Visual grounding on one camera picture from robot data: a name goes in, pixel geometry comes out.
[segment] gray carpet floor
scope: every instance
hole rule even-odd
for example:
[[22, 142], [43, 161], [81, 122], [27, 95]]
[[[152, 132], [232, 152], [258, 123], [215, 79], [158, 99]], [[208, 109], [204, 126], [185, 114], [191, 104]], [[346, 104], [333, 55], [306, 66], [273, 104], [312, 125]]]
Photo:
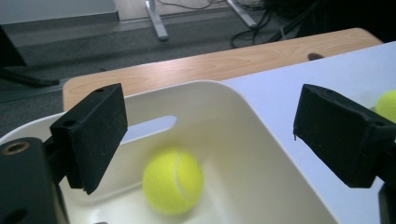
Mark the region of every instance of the gray carpet floor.
[[[261, 13], [253, 18], [259, 21]], [[260, 32], [260, 41], [265, 41], [284, 22], [273, 17]], [[232, 36], [248, 28], [236, 16], [199, 20], [166, 25], [170, 36], [160, 42], [152, 27], [134, 29], [104, 35], [87, 36], [18, 48], [27, 67], [12, 67], [8, 70], [29, 77], [62, 79], [98, 73], [144, 63], [154, 63], [231, 49]], [[238, 46], [250, 46], [251, 41], [240, 40]], [[34, 91], [0, 79], [0, 91]], [[19, 100], [0, 103], [0, 136], [25, 124], [63, 111], [62, 92], [32, 94]]]

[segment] white table surface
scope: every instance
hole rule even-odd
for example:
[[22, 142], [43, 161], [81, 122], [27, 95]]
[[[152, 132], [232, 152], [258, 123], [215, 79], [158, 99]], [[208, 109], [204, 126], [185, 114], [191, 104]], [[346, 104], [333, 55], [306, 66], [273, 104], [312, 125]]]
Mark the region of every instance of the white table surface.
[[223, 83], [247, 99], [339, 223], [380, 223], [382, 180], [377, 179], [370, 189], [350, 189], [303, 140], [294, 141], [292, 127], [305, 83], [337, 91], [368, 108], [384, 92], [395, 90], [396, 42]]

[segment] black cable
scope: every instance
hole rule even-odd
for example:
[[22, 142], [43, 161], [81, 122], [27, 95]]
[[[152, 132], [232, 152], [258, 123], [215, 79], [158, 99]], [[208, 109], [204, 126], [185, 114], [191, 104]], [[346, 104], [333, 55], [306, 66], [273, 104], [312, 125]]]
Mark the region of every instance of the black cable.
[[165, 3], [162, 0], [157, 0], [157, 1], [159, 3], [161, 3], [161, 4], [163, 4], [163, 5], [166, 5], [166, 6], [183, 7], [183, 8], [191, 9], [191, 10], [201, 10], [201, 9], [205, 9], [207, 7], [212, 6], [213, 4], [219, 4], [219, 3], [224, 2], [224, 0], [209, 0], [208, 1], [209, 4], [207, 6], [204, 6], [204, 7], [186, 7], [186, 6], [175, 4], [175, 3]]
[[293, 21], [291, 21], [288, 25], [286, 25], [286, 26], [283, 28], [283, 31], [280, 31], [280, 32], [276, 33], [276, 34], [275, 34], [274, 36], [272, 36], [270, 39], [268, 39], [267, 41], [262, 42], [262, 43], [263, 43], [263, 44], [264, 44], [264, 43], [272, 43], [272, 42], [275, 42], [275, 41], [280, 40], [280, 39], [283, 37], [283, 35], [288, 34], [288, 33], [289, 33], [290, 31], [292, 31], [296, 26], [298, 26], [299, 24], [301, 24], [307, 16], [311, 15], [312, 12], [316, 9], [316, 7], [317, 7], [318, 5], [320, 5], [320, 3], [325, 3], [325, 2], [326, 2], [326, 0], [318, 0], [318, 1], [315, 1], [308, 9], [306, 9], [303, 13], [301, 13], [298, 17], [296, 17]]
[[[241, 32], [239, 34], [234, 35], [231, 38], [231, 46], [234, 49], [239, 48], [234, 43], [236, 39], [251, 40], [252, 41], [252, 45], [256, 45], [256, 38], [259, 36], [260, 29], [262, 29], [264, 26], [266, 26], [268, 24], [268, 22], [271, 20], [272, 15], [273, 15], [273, 10], [272, 9], [265, 10], [264, 13], [262, 14], [262, 18], [260, 19], [259, 23], [257, 24], [257, 27], [250, 28], [247, 31], [244, 31], [244, 32]], [[244, 36], [244, 35], [251, 35], [251, 37], [243, 38], [242, 36]]]

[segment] metal stand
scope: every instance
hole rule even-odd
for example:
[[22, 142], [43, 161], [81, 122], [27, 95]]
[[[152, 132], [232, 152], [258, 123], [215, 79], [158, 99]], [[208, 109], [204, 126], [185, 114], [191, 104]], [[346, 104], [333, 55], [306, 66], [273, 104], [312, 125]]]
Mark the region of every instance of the metal stand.
[[241, 20], [249, 27], [256, 28], [257, 23], [243, 10], [239, 7], [233, 0], [227, 0], [227, 4], [233, 9], [233, 11], [241, 18]]
[[155, 7], [155, 0], [146, 1], [146, 8], [148, 14], [151, 17], [152, 24], [154, 25], [155, 32], [161, 41], [166, 41], [168, 39], [168, 33], [166, 33], [165, 27], [163, 26], [163, 21], [158, 14]]
[[[233, 11], [241, 18], [241, 20], [249, 27], [257, 27], [257, 23], [243, 10], [239, 7], [233, 0], [227, 0], [227, 4], [233, 9]], [[163, 26], [163, 21], [158, 14], [155, 7], [155, 0], [146, 1], [146, 9], [151, 18], [152, 24], [154, 25], [155, 32], [157, 33], [160, 41], [166, 41], [168, 39], [168, 33], [166, 33], [165, 27]]]

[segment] floor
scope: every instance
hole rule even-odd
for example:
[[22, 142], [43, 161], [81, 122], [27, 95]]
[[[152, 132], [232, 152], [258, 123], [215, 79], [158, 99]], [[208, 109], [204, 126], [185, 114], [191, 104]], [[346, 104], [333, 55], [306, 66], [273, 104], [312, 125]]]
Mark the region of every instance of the floor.
[[[50, 89], [33, 89], [15, 83], [11, 86], [0, 79], [0, 136], [29, 121], [63, 111], [61, 89], [70, 77], [226, 50], [230, 48], [230, 38], [247, 29], [228, 6], [188, 12], [178, 7], [173, 10], [173, 14], [162, 16], [165, 27], [173, 31], [169, 32], [170, 39], [165, 43], [156, 39], [151, 21], [143, 15], [123, 22], [119, 22], [114, 13], [30, 24], [33, 26], [8, 26], [14, 44], [23, 49], [27, 59], [33, 60], [22, 74], [60, 79], [62, 83]], [[260, 20], [261, 11], [250, 13], [256, 21]], [[274, 27], [269, 27], [268, 32], [273, 31]], [[118, 49], [96, 47], [110, 45]]]
[[[156, 1], [156, 8], [160, 15], [197, 11], [192, 9], [186, 9], [184, 7], [168, 6], [160, 3], [158, 0], [154, 1]], [[145, 19], [149, 16], [146, 10], [146, 0], [114, 0], [114, 2], [119, 12], [121, 22]], [[210, 4], [208, 0], [162, 0], [162, 2], [193, 8], [206, 7]], [[227, 3], [219, 2], [211, 4], [211, 6], [205, 8], [205, 10], [225, 7], [229, 7]]]

